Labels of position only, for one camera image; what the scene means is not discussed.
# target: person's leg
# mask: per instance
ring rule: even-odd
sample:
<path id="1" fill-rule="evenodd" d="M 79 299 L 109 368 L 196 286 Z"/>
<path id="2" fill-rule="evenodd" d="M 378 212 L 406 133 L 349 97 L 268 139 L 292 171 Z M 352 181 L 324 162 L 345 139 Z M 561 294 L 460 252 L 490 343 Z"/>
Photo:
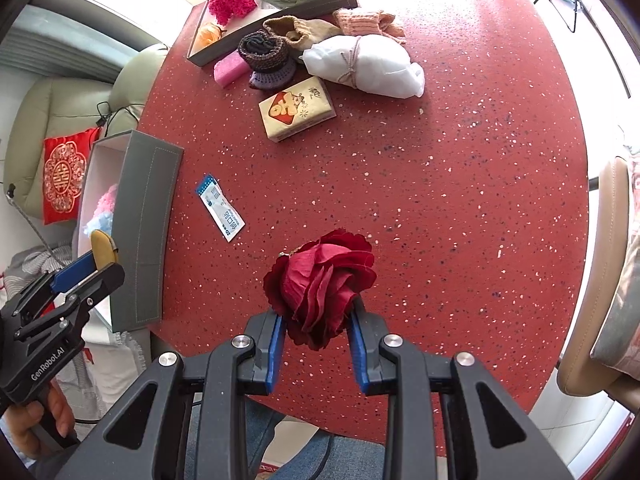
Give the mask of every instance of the person's leg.
<path id="1" fill-rule="evenodd" d="M 260 467 L 264 450 L 273 440 L 276 425 L 284 415 L 245 398 L 246 414 L 246 457 L 249 466 L 249 478 L 254 478 Z M 184 480 L 193 480 L 195 476 L 196 440 L 200 421 L 200 406 L 191 410 L 191 423 L 184 458 Z"/>
<path id="2" fill-rule="evenodd" d="M 270 480 L 380 480 L 385 447 L 318 430 Z"/>

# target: screw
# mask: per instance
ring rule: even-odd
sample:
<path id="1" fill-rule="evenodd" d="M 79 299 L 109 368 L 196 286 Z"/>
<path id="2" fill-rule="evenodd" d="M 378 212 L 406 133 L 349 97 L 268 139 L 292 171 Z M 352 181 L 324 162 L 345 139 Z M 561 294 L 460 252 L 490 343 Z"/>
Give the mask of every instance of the screw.
<path id="1" fill-rule="evenodd" d="M 231 344 L 236 348 L 247 348 L 251 344 L 251 338 L 247 335 L 237 335 L 231 340 Z"/>
<path id="2" fill-rule="evenodd" d="M 471 366 L 476 362 L 476 358 L 473 357 L 469 352 L 460 352 L 456 355 L 456 361 L 463 366 Z"/>
<path id="3" fill-rule="evenodd" d="M 397 334 L 387 334 L 383 341 L 385 345 L 391 346 L 391 348 L 397 348 L 402 344 L 402 338 Z"/>
<path id="4" fill-rule="evenodd" d="M 178 360 L 178 356 L 173 352 L 165 352 L 158 358 L 158 362 L 162 366 L 172 366 Z"/>

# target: red speckled table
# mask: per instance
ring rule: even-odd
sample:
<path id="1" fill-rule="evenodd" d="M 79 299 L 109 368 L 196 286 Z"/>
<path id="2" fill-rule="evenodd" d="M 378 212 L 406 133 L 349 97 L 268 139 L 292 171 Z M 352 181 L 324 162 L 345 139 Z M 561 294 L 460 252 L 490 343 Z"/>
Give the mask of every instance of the red speckled table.
<path id="1" fill-rule="evenodd" d="M 186 355 L 211 350 L 267 307 L 262 278 L 280 251 L 345 227 L 376 255 L 368 309 L 425 351 L 472 352 L 530 410 L 586 253 L 586 149 L 569 81 L 528 0 L 389 1 L 424 67 L 424 96 L 328 84 L 337 118 L 279 144 L 258 113 L 267 96 L 247 77 L 220 89 L 211 66 L 185 60 L 192 13 L 140 123 L 184 147 L 154 330 Z M 231 243 L 194 193 L 206 173 L 246 221 Z M 264 402 L 384 439 L 385 401 L 359 395 L 345 336 L 320 353 L 287 343 Z"/>

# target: finger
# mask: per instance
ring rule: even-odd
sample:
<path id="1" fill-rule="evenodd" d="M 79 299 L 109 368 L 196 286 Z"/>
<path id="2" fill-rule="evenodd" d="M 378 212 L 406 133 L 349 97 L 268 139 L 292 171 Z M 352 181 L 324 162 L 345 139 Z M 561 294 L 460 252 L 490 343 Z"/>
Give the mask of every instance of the finger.
<path id="1" fill-rule="evenodd" d="M 4 413 L 15 446 L 30 458 L 37 458 L 40 453 L 40 440 L 30 428 L 39 423 L 43 413 L 44 408 L 36 401 L 27 406 L 11 406 Z"/>
<path id="2" fill-rule="evenodd" d="M 49 411 L 56 420 L 56 429 L 61 436 L 67 436 L 73 429 L 76 420 L 74 413 L 66 400 L 65 394 L 62 393 L 59 384 L 51 381 L 51 388 L 47 396 Z"/>

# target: yellow tissue package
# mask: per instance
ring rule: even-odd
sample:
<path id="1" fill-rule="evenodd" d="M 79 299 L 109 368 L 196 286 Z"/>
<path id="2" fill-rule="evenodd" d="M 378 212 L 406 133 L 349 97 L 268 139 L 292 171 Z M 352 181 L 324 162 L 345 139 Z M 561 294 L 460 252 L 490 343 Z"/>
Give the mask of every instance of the yellow tissue package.
<path id="1" fill-rule="evenodd" d="M 267 137 L 273 142 L 335 117 L 334 106 L 320 78 L 310 77 L 260 103 Z"/>

